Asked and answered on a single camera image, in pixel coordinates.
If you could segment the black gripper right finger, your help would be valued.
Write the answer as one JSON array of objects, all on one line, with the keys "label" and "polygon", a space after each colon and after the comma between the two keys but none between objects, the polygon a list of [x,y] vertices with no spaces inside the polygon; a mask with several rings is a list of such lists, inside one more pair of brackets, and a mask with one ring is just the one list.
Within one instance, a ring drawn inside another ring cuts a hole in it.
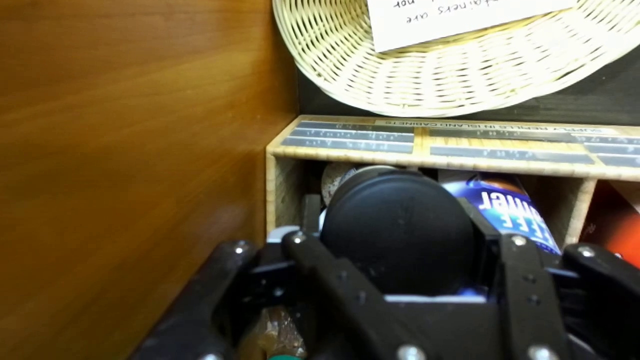
[{"label": "black gripper right finger", "polygon": [[481,278],[498,306],[507,360],[640,360],[640,274],[619,254],[573,243],[561,254],[501,234],[472,204]]}]

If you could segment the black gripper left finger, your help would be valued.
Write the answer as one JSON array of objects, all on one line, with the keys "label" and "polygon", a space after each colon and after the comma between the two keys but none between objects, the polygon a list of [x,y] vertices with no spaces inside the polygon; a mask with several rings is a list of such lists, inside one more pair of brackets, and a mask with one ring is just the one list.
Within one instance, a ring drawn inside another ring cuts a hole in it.
[{"label": "black gripper left finger", "polygon": [[413,317],[306,232],[221,243],[132,360],[428,360]]}]

